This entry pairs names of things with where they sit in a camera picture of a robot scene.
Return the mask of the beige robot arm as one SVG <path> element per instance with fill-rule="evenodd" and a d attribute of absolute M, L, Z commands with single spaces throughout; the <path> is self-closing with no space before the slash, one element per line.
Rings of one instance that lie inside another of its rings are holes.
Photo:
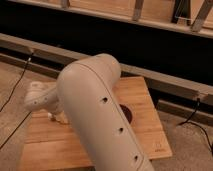
<path fill-rule="evenodd" d="M 109 54 L 77 60 L 54 83 L 32 82 L 24 106 L 64 113 L 96 171 L 154 171 L 113 93 L 120 77 L 120 64 Z"/>

